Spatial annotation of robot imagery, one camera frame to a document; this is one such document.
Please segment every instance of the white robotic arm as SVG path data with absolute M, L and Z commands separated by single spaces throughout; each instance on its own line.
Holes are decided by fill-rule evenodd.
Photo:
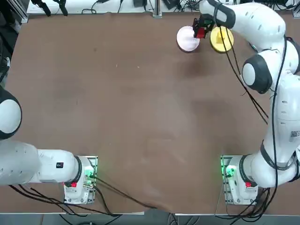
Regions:
M 291 38 L 286 39 L 285 46 L 285 22 L 265 5 L 252 2 L 229 6 L 216 0 L 204 0 L 200 2 L 199 9 L 204 18 L 199 21 L 210 19 L 256 46 L 258 53 L 246 60 L 241 77 L 249 88 L 261 94 L 269 92 L 271 106 L 284 60 L 274 108 L 278 185 L 292 180 L 298 176 L 297 156 L 294 153 L 298 154 L 300 145 L 300 77 L 294 75 L 300 70 L 300 47 Z M 234 204 L 251 203 L 257 195 L 258 186 L 275 186 L 271 114 L 259 152 L 235 156 L 227 167 Z
M 18 100 L 0 86 L 0 185 L 64 183 L 65 201 L 92 203 L 97 158 L 74 156 L 64 150 L 41 150 L 7 140 L 19 129 L 22 110 Z

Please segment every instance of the brown table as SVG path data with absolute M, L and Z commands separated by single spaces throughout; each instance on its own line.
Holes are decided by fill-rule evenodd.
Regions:
M 160 209 L 215 213 L 220 155 L 257 152 L 266 126 L 242 96 L 224 54 L 212 50 L 208 40 L 195 53 L 177 48 L 177 30 L 194 16 L 30 19 L 17 40 L 7 84 L 23 109 L 14 139 L 98 155 L 104 180 Z M 299 21 L 290 14 L 284 19 L 287 34 L 300 43 Z M 238 35 L 234 46 L 240 66 L 254 54 Z M 268 111 L 269 96 L 253 94 Z M 57 184 L 35 186 L 63 198 Z M 300 215 L 298 189 L 299 182 L 280 186 L 267 213 Z M 103 192 L 113 212 L 145 210 Z M 8 187 L 0 193 L 1 212 L 61 212 Z M 98 200 L 91 207 L 103 210 Z M 240 209 L 230 207 L 229 212 Z M 226 213 L 223 195 L 218 213 Z

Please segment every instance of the floor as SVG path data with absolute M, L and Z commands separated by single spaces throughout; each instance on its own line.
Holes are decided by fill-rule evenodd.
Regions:
M 3 25 L 3 18 L 0 15 L 0 25 Z M 6 30 L 3 30 L 0 27 L 0 31 L 4 33 L 7 37 L 11 46 L 15 45 L 17 36 L 14 33 L 10 33 Z M 4 49 L 3 55 L 9 56 L 6 49 Z M 71 224 L 77 225 L 81 222 L 94 222 L 97 225 L 104 225 L 107 222 L 111 221 L 112 218 L 106 215 L 89 215 L 87 217 L 76 217 L 76 216 L 65 216 L 64 218 L 68 220 Z M 123 215 L 121 218 L 112 222 L 112 225 L 166 225 L 167 224 L 168 213 L 160 210 L 149 210 L 145 212 L 145 215 Z M 187 221 L 191 218 L 190 216 L 180 216 L 178 219 L 179 225 L 185 225 Z M 190 221 L 189 225 L 194 224 L 198 217 L 194 217 L 193 221 Z M 21 215 L 21 214 L 0 214 L 0 221 L 3 225 L 67 225 L 68 223 L 63 221 L 63 219 L 56 214 L 40 215 Z M 214 216 L 201 216 L 197 225 L 229 225 L 231 220 L 222 220 Z M 236 224 L 241 225 L 245 224 L 244 221 L 238 221 Z M 256 225 L 281 225 L 287 223 L 290 225 L 300 224 L 300 217 L 298 216 L 264 216 Z

